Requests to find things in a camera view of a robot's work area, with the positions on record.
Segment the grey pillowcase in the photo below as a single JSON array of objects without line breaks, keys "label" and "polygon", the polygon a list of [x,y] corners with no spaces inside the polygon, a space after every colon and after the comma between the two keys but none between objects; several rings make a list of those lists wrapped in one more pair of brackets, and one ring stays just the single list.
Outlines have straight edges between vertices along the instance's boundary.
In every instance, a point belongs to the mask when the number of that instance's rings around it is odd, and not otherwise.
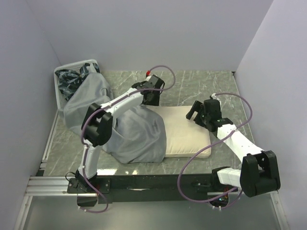
[{"label": "grey pillowcase", "polygon": [[[91,73],[67,101],[60,117],[67,129],[80,135],[88,107],[113,98],[111,86],[103,75]],[[146,106],[135,106],[117,118],[110,140],[100,149],[121,163],[160,163],[166,153],[164,121]]]}]

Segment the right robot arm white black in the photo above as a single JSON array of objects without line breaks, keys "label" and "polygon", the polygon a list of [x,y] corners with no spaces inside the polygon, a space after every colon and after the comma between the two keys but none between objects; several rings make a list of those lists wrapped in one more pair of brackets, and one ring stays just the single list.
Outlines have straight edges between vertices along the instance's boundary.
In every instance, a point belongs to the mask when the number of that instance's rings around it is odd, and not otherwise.
[{"label": "right robot arm white black", "polygon": [[238,187],[248,197],[277,191],[281,187],[277,157],[245,137],[229,118],[223,118],[220,102],[210,98],[195,101],[186,119],[193,121],[222,140],[241,161],[241,169],[225,166],[212,170],[211,187],[222,191],[227,185]]}]

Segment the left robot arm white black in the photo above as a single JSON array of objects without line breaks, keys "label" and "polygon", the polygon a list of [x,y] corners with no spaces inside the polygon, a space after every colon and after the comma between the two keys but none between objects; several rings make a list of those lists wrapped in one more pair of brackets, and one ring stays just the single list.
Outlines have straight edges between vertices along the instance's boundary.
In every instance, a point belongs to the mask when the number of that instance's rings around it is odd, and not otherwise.
[{"label": "left robot arm white black", "polygon": [[89,193],[95,189],[100,154],[98,147],[110,140],[116,119],[135,106],[158,105],[160,91],[164,86],[165,82],[158,76],[147,76],[144,81],[133,84],[125,93],[110,102],[100,105],[93,103],[89,106],[82,124],[82,162],[76,172],[79,187],[84,192]]}]

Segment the cream pillow with bear print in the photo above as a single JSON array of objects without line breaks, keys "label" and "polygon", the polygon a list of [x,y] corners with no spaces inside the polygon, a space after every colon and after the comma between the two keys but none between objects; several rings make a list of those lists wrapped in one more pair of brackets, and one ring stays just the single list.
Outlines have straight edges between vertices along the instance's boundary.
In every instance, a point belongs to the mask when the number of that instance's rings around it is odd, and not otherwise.
[{"label": "cream pillow with bear print", "polygon": [[209,131],[186,119],[190,106],[148,106],[164,121],[166,158],[192,157],[211,144]]}]

